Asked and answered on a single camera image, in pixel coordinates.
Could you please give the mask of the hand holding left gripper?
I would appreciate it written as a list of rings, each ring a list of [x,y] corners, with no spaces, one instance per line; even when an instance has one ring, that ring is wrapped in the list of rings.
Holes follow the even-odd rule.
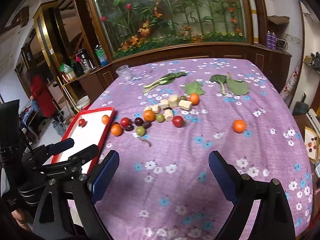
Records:
[[[25,221],[25,215],[21,209],[12,211],[12,216],[16,220],[17,224],[26,231],[31,232],[31,228]]]

